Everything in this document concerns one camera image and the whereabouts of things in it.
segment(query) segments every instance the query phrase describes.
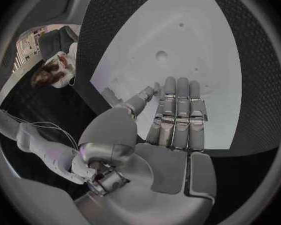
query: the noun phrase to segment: woman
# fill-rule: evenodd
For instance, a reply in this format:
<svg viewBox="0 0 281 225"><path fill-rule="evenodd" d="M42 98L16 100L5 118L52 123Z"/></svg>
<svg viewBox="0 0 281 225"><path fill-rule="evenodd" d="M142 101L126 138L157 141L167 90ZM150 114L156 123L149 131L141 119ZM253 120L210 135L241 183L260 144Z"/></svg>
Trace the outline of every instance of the woman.
<svg viewBox="0 0 281 225"><path fill-rule="evenodd" d="M77 42L74 42L69 47L69 52L66 54L59 51L56 55L48 59L45 64L37 70L32 78L32 87L47 87L63 88L67 86L76 72L76 53Z"/></svg>

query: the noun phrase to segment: long brown hair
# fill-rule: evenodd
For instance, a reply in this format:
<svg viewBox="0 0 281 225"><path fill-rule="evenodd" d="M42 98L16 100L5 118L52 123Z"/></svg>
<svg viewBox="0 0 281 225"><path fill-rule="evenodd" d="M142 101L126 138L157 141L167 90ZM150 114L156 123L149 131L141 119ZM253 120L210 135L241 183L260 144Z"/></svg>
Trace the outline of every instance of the long brown hair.
<svg viewBox="0 0 281 225"><path fill-rule="evenodd" d="M53 74L53 71L57 71L59 69L59 65L56 63L56 60L52 60L48 62L47 64L43 64L31 77L31 86L41 88L41 87L47 87L51 84L56 83L59 81L62 77L65 76L65 73L60 71L55 74ZM46 80L36 80L37 76L39 76L42 72L50 73L51 76L49 79Z"/></svg>

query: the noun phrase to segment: hole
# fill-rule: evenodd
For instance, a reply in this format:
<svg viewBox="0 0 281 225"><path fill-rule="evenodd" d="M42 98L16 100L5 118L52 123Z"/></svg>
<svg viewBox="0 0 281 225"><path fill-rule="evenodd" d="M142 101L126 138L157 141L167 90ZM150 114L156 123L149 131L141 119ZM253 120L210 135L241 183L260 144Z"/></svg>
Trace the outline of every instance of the hole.
<svg viewBox="0 0 281 225"><path fill-rule="evenodd" d="M158 62L165 62L168 59L168 54L165 51L158 51L156 53L156 59Z"/></svg>

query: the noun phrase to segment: white shirt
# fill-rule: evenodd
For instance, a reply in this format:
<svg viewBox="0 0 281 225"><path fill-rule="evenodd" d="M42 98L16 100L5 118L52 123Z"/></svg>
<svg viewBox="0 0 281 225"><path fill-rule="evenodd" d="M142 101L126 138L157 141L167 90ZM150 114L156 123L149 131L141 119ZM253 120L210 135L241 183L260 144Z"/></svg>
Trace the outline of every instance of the white shirt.
<svg viewBox="0 0 281 225"><path fill-rule="evenodd" d="M45 64L49 63L52 60L57 60L58 63L58 70L53 71L53 74L63 72L65 75L60 78L57 82L51 84L51 86L60 89L65 86L67 86L70 82L70 80L75 77L76 74L76 55L77 55L77 42L73 42L70 47L69 47L69 52L66 54L63 51L59 51L56 53L53 57L49 58ZM65 55L64 57L67 60L67 64L69 65L70 68L65 68L62 62L59 61L58 56Z"/></svg>

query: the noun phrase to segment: wire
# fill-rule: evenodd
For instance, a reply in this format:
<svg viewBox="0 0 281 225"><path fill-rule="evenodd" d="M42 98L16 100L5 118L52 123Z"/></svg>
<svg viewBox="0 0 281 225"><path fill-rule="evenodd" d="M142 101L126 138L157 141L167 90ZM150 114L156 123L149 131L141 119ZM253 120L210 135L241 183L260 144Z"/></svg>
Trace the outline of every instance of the wire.
<svg viewBox="0 0 281 225"><path fill-rule="evenodd" d="M67 132L65 131L64 129L62 129L61 127L59 127L58 125L56 125L55 123L53 122L50 122L50 121L37 121L37 122L28 122L22 118L19 118L17 116L14 116L14 115L11 115L10 113L8 113L7 111L4 111L8 116L10 116L11 118L15 119L17 122L20 122L20 123L27 123L27 124L30 124L34 127L37 127L37 128L44 128L44 129L56 129L56 130L59 130L59 131L62 131L66 137L70 140L72 146L74 147L74 149L76 150L79 150L78 148L78 145L75 141L75 139ZM51 124L53 126L41 126L41 125L38 125L38 124Z"/></svg>

